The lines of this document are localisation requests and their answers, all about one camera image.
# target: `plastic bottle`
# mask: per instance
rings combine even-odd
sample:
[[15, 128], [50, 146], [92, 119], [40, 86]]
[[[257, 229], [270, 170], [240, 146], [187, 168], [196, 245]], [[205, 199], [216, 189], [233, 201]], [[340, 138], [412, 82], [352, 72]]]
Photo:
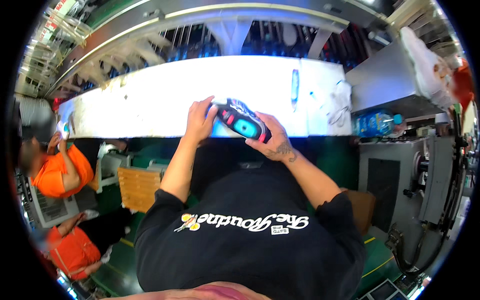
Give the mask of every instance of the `plastic bottle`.
[[388, 136], [403, 133], [402, 115], [394, 115], [387, 110], [374, 110], [356, 117], [354, 133], [359, 137]]

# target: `orange shirt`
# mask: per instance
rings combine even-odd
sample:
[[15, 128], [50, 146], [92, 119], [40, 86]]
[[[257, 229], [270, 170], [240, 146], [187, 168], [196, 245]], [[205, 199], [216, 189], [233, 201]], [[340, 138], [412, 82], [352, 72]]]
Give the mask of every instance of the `orange shirt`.
[[82, 187], [93, 179], [93, 170], [86, 157], [73, 144], [67, 150], [68, 157], [72, 160], [78, 176], [80, 176], [80, 186], [76, 189], [65, 192], [63, 187], [62, 174], [67, 174], [67, 166], [63, 160], [62, 154], [48, 155], [47, 160], [38, 172], [32, 184], [40, 190], [42, 195], [52, 198], [67, 198], [78, 193]]
[[100, 260], [100, 251], [78, 227], [63, 238], [54, 227], [47, 241], [54, 247], [50, 250], [52, 261], [72, 280], [86, 278], [84, 269]]

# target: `white conveyor belt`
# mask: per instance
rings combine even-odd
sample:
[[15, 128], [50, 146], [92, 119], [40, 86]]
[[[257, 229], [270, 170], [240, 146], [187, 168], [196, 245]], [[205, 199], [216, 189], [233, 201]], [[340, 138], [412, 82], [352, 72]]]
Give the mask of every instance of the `white conveyor belt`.
[[[299, 70], [295, 111], [292, 72]], [[318, 60], [271, 56], [219, 56], [164, 63], [113, 78], [60, 105], [61, 121], [73, 120], [73, 138], [177, 137], [185, 133], [193, 101], [231, 97], [251, 110], [276, 116], [289, 136], [351, 135], [350, 113], [328, 124], [343, 67]], [[234, 136], [216, 122], [214, 137]]]

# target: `box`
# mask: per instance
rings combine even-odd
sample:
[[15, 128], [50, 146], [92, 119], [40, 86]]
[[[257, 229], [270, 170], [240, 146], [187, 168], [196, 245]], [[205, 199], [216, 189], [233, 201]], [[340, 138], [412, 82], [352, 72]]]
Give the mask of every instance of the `box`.
[[369, 192], [352, 190], [343, 191], [352, 202], [353, 219], [362, 235], [367, 234], [372, 225], [373, 209], [375, 208], [375, 196]]

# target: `black t-shirt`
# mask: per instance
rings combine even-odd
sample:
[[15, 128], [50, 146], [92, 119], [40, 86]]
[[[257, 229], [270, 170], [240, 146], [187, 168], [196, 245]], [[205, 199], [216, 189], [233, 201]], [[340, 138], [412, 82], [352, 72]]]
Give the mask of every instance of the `black t-shirt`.
[[302, 197], [287, 176], [262, 169], [214, 182], [189, 209], [158, 190], [135, 239], [141, 287], [228, 281], [275, 300], [350, 299], [365, 262], [351, 203], [341, 193], [310, 216]]

